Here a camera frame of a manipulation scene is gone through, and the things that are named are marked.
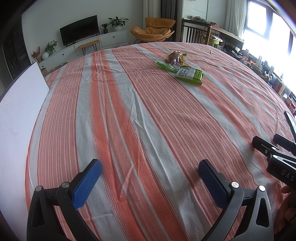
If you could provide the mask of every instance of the television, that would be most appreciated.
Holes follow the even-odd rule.
[[[97,15],[81,19],[65,27],[60,28],[63,45],[97,34],[99,32]]]

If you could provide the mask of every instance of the green vase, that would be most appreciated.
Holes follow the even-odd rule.
[[[56,52],[56,50],[53,49],[52,51],[49,52],[49,55],[52,55],[52,54],[55,53],[55,52]]]

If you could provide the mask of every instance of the white round vase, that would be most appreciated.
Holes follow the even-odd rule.
[[[122,30],[122,26],[121,26],[121,25],[118,25],[118,26],[116,26],[116,27],[114,28],[114,30],[115,30],[115,31],[120,31],[120,30]]]
[[[44,52],[44,53],[42,54],[42,59],[43,59],[43,60],[47,59],[48,57],[49,57],[49,53],[48,53],[48,52]]]

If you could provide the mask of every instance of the striped tablecloth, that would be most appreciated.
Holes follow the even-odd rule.
[[[171,50],[204,71],[202,86],[155,64]],[[251,141],[293,139],[287,107],[232,57],[200,44],[146,43],[81,57],[46,81],[28,153],[28,205],[37,185],[58,187],[97,158],[103,174],[79,212],[99,239],[201,240],[221,212],[196,171],[207,158],[229,181],[264,185],[276,218],[283,184]]]

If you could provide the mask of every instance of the curtain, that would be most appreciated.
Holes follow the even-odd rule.
[[[160,0],[160,17],[161,18],[169,18],[177,21],[177,0]],[[173,26],[173,30],[175,31],[170,38],[166,39],[166,41],[175,42],[176,41],[176,26]]]
[[[143,0],[144,19],[143,28],[146,28],[145,18],[160,18],[160,0]]]
[[[241,37],[246,19],[247,0],[228,0],[225,30]]]

